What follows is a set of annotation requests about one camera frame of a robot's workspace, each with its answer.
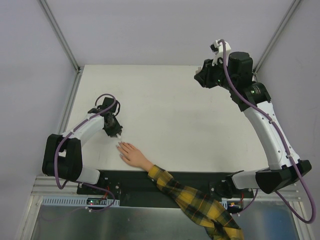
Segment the mannequin hand with painted nails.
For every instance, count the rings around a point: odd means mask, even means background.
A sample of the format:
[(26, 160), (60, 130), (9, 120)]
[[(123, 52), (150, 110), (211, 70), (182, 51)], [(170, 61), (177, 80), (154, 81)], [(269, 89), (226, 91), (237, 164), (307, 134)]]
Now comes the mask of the mannequin hand with painted nails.
[(120, 152), (120, 158), (131, 167), (149, 172), (154, 166), (139, 149), (130, 143), (119, 142), (116, 148)]

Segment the right aluminium frame post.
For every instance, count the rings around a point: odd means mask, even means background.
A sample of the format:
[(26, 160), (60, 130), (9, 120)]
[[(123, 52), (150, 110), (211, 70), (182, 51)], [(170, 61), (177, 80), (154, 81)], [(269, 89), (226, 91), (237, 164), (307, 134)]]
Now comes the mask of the right aluminium frame post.
[(303, 0), (293, 0), (288, 9), (286, 10), (284, 16), (282, 17), (281, 21), (279, 22), (277, 28), (275, 29), (274, 33), (272, 34), (270, 40), (268, 41), (266, 47), (264, 48), (262, 55), (256, 62), (255, 66), (253, 67), (253, 75), (256, 76), (259, 70), (262, 68), (263, 64), (265, 63), (267, 57), (273, 50), (273, 47), (276, 45), (277, 41), (281, 37), (282, 33), (284, 32), (285, 28), (291, 21), (292, 17), (300, 7)]

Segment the yellow plaid sleeve forearm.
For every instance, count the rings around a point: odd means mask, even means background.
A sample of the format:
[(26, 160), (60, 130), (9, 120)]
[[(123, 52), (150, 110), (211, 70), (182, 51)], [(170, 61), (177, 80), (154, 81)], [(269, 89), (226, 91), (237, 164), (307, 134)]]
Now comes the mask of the yellow plaid sleeve forearm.
[(183, 213), (195, 224), (204, 227), (212, 240), (243, 240), (243, 230), (223, 205), (209, 194), (186, 186), (166, 170), (154, 165), (148, 177), (157, 188), (172, 198)]

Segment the green circuit board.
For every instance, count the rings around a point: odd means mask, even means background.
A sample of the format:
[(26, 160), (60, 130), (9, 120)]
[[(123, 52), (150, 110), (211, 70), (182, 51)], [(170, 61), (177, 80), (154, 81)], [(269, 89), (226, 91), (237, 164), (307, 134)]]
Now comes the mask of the green circuit board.
[(88, 198), (86, 200), (86, 204), (89, 206), (105, 206), (107, 203), (108, 201), (106, 199), (101, 198)]

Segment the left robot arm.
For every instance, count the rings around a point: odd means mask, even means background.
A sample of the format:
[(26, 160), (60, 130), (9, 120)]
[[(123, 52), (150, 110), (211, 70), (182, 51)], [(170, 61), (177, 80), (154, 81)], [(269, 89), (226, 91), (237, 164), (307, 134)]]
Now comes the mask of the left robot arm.
[(60, 183), (60, 179), (63, 179), (86, 183), (96, 195), (105, 191), (106, 183), (101, 179), (101, 172), (83, 164), (82, 147), (102, 130), (110, 138), (119, 137), (123, 127), (116, 118), (120, 112), (120, 102), (109, 93), (98, 98), (104, 98), (102, 104), (96, 101), (80, 123), (62, 134), (51, 134), (47, 138), (42, 173), (55, 177), (60, 189), (64, 187)]

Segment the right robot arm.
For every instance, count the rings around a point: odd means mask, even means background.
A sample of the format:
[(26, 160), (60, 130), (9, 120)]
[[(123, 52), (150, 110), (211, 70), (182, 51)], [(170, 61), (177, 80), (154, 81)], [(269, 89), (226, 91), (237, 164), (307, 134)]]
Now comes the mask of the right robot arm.
[(260, 189), (273, 193), (299, 180), (311, 169), (309, 160), (302, 160), (292, 149), (278, 124), (271, 97), (266, 87), (254, 81), (253, 59), (247, 52), (232, 52), (228, 56), (227, 71), (233, 86), (228, 83), (223, 68), (223, 59), (217, 62), (206, 59), (196, 72), (194, 79), (203, 88), (222, 87), (239, 110), (253, 126), (264, 149), (268, 167), (252, 171), (238, 171), (226, 177), (223, 184), (230, 197), (237, 197), (243, 189)]

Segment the left aluminium frame post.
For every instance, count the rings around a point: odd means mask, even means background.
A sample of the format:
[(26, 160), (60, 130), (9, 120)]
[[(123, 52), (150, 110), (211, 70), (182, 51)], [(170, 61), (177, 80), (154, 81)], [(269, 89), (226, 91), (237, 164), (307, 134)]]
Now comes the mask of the left aluminium frame post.
[(50, 5), (46, 0), (38, 0), (37, 1), (41, 7), (41, 9), (44, 12), (45, 17), (48, 20), (48, 23), (50, 24), (58, 42), (60, 43), (62, 50), (66, 54), (69, 62), (71, 63), (72, 67), (74, 68), (76, 73), (80, 72), (81, 66), (78, 64), (78, 61), (76, 60), (59, 24), (56, 20), (53, 11), (50, 8)]

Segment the aluminium frame post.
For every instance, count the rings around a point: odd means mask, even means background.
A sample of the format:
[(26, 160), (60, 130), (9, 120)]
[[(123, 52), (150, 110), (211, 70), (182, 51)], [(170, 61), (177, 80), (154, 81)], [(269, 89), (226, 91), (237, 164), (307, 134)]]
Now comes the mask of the aluminium frame post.
[(41, 7), (41, 9), (44, 12), (45, 17), (48, 20), (48, 23), (50, 24), (58, 42), (60, 43), (62, 50), (66, 54), (69, 62), (71, 63), (72, 67), (74, 68), (76, 73), (80, 72), (81, 66), (78, 64), (78, 61), (76, 60), (59, 24), (56, 20), (53, 11), (50, 8), (50, 5), (46, 0), (38, 0), (37, 1)]
[(275, 29), (274, 33), (272, 34), (270, 40), (268, 41), (266, 47), (264, 48), (262, 55), (256, 62), (255, 66), (253, 67), (253, 75), (256, 76), (259, 70), (262, 68), (263, 64), (265, 63), (267, 57), (273, 50), (273, 47), (276, 45), (277, 41), (281, 37), (282, 33), (284, 32), (285, 28), (291, 21), (292, 17), (300, 7), (303, 0), (293, 0), (288, 9), (286, 10), (284, 16), (282, 17), (281, 21), (279, 22), (277, 28)]

